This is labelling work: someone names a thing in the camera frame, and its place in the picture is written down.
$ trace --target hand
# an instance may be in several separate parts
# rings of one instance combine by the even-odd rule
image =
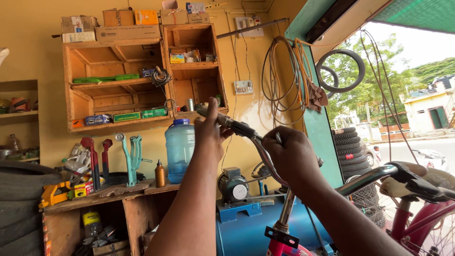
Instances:
[[[214,153],[217,162],[223,157],[223,147],[221,143],[229,136],[233,135],[231,129],[220,127],[217,122],[218,101],[210,97],[208,102],[208,112],[205,121],[197,118],[194,125],[196,134],[195,151],[205,149],[205,152]]]
[[[277,132],[280,133],[282,145],[276,140]],[[314,190],[331,189],[319,170],[313,146],[303,132],[279,126],[265,135],[262,145],[269,153],[278,175],[289,183],[293,191],[303,189],[307,196],[311,196]]]

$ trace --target green shade net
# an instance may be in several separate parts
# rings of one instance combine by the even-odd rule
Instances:
[[[372,21],[455,33],[455,0],[395,0]]]

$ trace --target blue water jug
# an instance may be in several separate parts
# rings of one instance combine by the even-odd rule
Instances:
[[[195,137],[194,125],[189,119],[177,119],[164,132],[166,137],[167,169],[169,181],[182,182],[193,156]]]

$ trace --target house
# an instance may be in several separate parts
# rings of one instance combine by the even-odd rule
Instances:
[[[453,128],[455,76],[435,80],[428,87],[410,91],[411,98],[405,99],[403,94],[400,95],[413,132]]]

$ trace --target door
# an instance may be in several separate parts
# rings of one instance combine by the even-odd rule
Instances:
[[[429,109],[429,112],[435,129],[447,128],[449,126],[443,107]]]

